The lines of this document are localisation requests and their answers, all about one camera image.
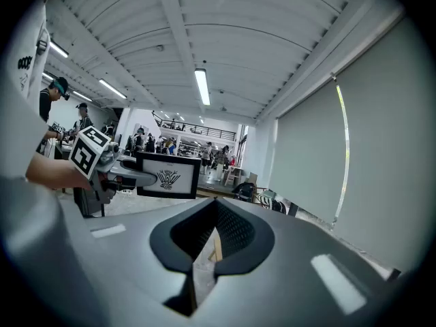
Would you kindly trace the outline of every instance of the railing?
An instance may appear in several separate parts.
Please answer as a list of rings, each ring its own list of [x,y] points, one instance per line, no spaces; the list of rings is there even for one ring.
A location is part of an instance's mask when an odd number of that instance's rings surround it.
[[[234,140],[236,132],[224,131],[222,129],[216,129],[212,127],[205,127],[201,125],[192,125],[190,123],[182,123],[180,121],[162,120],[156,114],[154,114],[156,123],[161,128],[173,129],[174,131],[191,132],[192,134],[199,134],[202,136],[210,136],[214,138],[223,138],[228,140]]]

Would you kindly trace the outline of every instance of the ceiling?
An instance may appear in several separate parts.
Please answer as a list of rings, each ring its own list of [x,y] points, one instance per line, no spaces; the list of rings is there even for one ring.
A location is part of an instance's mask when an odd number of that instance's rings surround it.
[[[248,123],[292,79],[349,1],[48,0],[47,28],[69,56],[51,50],[46,72],[67,77],[101,106]],[[195,68],[207,71],[206,108]]]

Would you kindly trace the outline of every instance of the white cube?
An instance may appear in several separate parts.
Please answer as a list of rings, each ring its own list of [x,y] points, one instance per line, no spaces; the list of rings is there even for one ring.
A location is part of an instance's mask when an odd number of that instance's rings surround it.
[[[95,165],[110,143],[110,138],[90,126],[79,131],[68,159],[88,180]]]

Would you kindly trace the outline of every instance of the ceiling light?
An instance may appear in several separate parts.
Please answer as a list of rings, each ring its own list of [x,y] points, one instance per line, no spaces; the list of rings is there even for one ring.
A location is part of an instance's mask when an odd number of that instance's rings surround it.
[[[209,102],[209,89],[207,88],[207,80],[206,80],[206,70],[204,69],[196,69],[195,75],[197,79],[198,89],[200,90],[200,95],[202,96],[202,101],[205,106],[209,106],[211,103]]]
[[[99,80],[100,84],[106,86],[108,89],[110,89],[113,93],[119,95],[121,98],[126,99],[127,97],[124,96],[124,94],[122,94],[120,91],[116,90],[114,87],[110,86],[105,80],[100,79]]]
[[[49,79],[49,80],[53,80],[53,78],[50,75],[46,74],[46,73],[42,73],[42,76],[47,78],[47,79]]]
[[[57,45],[55,42],[50,41],[50,47],[59,53],[62,57],[68,58],[68,53],[65,51],[60,45]]]
[[[77,94],[79,97],[81,97],[81,98],[83,98],[83,99],[86,99],[87,101],[90,101],[90,102],[93,101],[92,99],[89,99],[88,97],[85,97],[84,95],[81,95],[81,94],[80,94],[79,92],[77,92],[77,91],[73,91],[73,93]]]

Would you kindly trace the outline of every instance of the balcony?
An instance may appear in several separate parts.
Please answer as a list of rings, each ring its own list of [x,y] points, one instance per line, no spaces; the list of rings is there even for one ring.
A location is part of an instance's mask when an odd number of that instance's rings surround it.
[[[199,136],[208,136],[211,138],[220,138],[224,140],[235,140],[236,132],[224,131],[222,129],[215,129],[212,127],[205,127],[201,125],[192,125],[190,123],[162,120],[154,114],[157,125],[163,129],[173,129],[175,133],[186,132],[188,134],[198,134]]]

